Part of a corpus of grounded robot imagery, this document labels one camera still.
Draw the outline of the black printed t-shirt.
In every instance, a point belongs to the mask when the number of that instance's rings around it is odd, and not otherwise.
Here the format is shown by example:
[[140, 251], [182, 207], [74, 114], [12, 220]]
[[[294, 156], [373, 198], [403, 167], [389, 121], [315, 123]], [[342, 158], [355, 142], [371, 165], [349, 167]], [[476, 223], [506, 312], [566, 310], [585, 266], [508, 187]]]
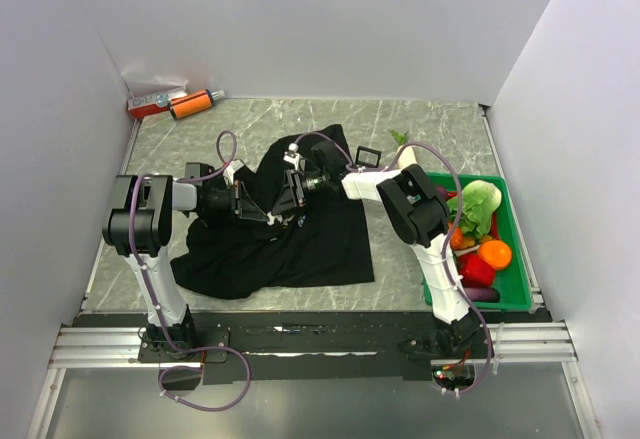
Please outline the black printed t-shirt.
[[374, 279], [364, 206], [331, 190], [269, 226], [209, 214], [188, 228], [172, 260], [176, 283], [208, 297], [245, 299], [268, 287], [321, 287]]

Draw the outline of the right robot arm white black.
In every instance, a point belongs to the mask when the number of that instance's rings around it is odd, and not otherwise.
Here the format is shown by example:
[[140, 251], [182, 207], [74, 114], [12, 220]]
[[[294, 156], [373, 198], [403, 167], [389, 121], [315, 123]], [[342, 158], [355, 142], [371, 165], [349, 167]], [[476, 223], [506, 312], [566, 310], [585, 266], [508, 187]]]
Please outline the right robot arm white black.
[[350, 200], [382, 204], [396, 235], [416, 256], [430, 292], [434, 337], [422, 342], [442, 355], [459, 357], [480, 328], [450, 246], [450, 210], [436, 185], [416, 164], [400, 170], [379, 165], [380, 152], [360, 147], [356, 158], [325, 138], [311, 148], [310, 165], [296, 139], [284, 152], [284, 179], [270, 215], [281, 219], [307, 206], [315, 193], [332, 190]]

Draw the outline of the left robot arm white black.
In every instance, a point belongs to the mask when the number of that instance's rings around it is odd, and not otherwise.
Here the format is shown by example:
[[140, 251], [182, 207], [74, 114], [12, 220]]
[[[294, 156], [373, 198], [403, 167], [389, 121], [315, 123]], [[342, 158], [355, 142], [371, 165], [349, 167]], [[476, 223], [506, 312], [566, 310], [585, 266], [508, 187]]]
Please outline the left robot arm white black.
[[123, 257], [137, 279], [147, 307], [142, 345], [174, 360], [185, 361], [206, 351], [198, 344], [189, 307], [179, 292], [168, 256], [175, 211], [188, 216], [269, 223], [269, 215], [250, 198], [234, 173], [240, 160], [219, 170], [189, 162], [185, 177], [118, 175], [102, 227], [106, 244]]

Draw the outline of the round gold brooch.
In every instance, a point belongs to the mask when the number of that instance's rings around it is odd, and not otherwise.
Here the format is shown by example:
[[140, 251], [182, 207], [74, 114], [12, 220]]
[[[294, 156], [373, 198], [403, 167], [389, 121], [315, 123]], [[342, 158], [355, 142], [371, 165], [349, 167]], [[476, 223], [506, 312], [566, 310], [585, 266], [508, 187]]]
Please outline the round gold brooch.
[[283, 221], [281, 215], [273, 215], [271, 212], [267, 213], [267, 224], [269, 226], [273, 226], [276, 224], [281, 224]]

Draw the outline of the orange black cylinder tool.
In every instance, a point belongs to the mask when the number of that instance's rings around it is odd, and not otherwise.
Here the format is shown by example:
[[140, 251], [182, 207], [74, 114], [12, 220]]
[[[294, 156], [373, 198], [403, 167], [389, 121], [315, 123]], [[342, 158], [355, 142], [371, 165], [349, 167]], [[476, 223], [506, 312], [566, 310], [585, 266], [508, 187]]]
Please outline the orange black cylinder tool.
[[223, 90], [202, 89], [186, 96], [171, 99], [169, 111], [174, 120], [181, 120], [213, 108], [217, 101], [226, 96]]

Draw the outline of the white toy radish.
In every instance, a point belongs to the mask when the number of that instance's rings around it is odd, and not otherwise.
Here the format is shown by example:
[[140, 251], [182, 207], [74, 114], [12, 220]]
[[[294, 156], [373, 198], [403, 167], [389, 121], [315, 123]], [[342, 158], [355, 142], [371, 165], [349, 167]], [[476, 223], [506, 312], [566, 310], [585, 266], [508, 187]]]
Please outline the white toy radish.
[[396, 156], [392, 160], [392, 169], [404, 169], [417, 163], [414, 148], [408, 146], [409, 132], [399, 133], [396, 130], [390, 131], [391, 136], [397, 144]]

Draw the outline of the red white toothpaste box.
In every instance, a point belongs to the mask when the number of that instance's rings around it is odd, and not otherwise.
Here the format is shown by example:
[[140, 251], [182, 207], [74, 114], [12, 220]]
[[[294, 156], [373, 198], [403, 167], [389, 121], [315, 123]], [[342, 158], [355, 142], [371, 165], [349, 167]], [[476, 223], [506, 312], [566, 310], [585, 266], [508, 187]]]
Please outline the red white toothpaste box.
[[144, 119], [147, 116], [168, 111], [169, 104], [173, 99], [182, 98], [186, 95], [186, 89], [180, 87], [138, 96], [128, 100], [127, 109], [134, 119]]

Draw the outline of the clear plastic bag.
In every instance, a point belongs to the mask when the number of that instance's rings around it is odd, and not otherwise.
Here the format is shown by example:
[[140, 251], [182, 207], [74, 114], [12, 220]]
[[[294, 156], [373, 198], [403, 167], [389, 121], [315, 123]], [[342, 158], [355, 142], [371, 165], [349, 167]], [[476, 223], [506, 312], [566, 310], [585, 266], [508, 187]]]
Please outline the clear plastic bag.
[[121, 77], [133, 97], [187, 86], [188, 79], [180, 74], [153, 68], [144, 61], [133, 61], [122, 67]]

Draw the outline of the orange toy pumpkin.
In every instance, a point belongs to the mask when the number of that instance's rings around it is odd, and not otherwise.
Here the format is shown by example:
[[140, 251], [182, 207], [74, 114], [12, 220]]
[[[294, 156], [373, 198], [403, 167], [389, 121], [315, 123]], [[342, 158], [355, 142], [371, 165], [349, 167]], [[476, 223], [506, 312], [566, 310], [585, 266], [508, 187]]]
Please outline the orange toy pumpkin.
[[471, 248], [475, 244], [473, 238], [467, 237], [463, 234], [460, 227], [456, 227], [453, 230], [450, 239], [450, 247], [454, 251], [465, 250]]

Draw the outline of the green toy lettuce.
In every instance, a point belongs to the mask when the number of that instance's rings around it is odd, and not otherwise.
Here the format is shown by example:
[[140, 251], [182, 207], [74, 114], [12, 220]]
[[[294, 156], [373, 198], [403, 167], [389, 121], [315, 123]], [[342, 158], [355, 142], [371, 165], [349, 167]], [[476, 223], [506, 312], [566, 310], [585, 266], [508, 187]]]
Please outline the green toy lettuce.
[[475, 240], [489, 234], [494, 212], [502, 203], [502, 193], [484, 180], [474, 180], [462, 189], [461, 233]]

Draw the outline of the red toy pepper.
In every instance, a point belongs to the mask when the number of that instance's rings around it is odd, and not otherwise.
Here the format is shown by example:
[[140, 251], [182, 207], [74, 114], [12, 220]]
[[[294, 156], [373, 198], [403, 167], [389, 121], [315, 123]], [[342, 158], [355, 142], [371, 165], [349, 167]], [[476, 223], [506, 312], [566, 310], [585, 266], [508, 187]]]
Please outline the red toy pepper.
[[492, 287], [496, 271], [477, 254], [465, 254], [457, 259], [458, 272], [465, 287]]

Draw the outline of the purple toy eggplant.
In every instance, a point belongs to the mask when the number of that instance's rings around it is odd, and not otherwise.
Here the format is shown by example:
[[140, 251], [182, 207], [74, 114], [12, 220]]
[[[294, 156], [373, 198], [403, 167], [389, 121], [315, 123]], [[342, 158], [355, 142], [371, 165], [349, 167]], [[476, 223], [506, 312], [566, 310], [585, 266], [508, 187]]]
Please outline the purple toy eggplant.
[[493, 287], [465, 287], [464, 292], [473, 302], [498, 303], [500, 292]]

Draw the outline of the orange toy fruit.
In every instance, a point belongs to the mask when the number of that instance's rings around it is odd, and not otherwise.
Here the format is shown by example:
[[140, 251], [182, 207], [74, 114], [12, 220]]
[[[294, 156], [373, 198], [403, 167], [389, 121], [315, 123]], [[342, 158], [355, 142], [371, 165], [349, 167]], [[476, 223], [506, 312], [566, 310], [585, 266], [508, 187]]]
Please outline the orange toy fruit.
[[506, 269], [513, 258], [510, 246], [501, 240], [484, 242], [478, 248], [477, 255], [495, 271]]

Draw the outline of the green plastic bin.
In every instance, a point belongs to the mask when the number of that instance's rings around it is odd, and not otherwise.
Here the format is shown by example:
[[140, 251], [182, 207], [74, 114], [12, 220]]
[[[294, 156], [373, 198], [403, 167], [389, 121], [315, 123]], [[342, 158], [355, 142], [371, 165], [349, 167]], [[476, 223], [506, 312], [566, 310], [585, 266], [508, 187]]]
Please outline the green plastic bin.
[[459, 251], [451, 249], [454, 262], [453, 274], [459, 278], [461, 282], [462, 277], [458, 272], [457, 265], [457, 259], [460, 256], [469, 253], [477, 254], [478, 248], [486, 241], [501, 240], [505, 242], [512, 250], [512, 262], [506, 269], [496, 271], [494, 284], [492, 286], [500, 292], [501, 300], [498, 303], [474, 303], [480, 309], [525, 311], [529, 309], [532, 304], [531, 292], [506, 182], [504, 179], [495, 176], [461, 175], [459, 177], [462, 189], [474, 180], [484, 180], [494, 184], [502, 193], [502, 203], [493, 214], [492, 225], [488, 235], [480, 240], [474, 239], [475, 244], [471, 248]]

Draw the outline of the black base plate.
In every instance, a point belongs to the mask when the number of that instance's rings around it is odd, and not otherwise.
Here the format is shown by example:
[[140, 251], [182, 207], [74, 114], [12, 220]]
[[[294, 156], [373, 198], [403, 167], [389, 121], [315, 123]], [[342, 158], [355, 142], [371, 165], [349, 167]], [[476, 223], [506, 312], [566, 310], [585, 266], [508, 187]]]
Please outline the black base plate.
[[207, 385], [260, 380], [400, 377], [428, 381], [436, 361], [463, 356], [484, 361], [487, 344], [473, 324], [445, 343], [429, 312], [197, 313], [196, 343], [206, 355], [180, 354], [144, 344], [143, 364], [202, 365]]

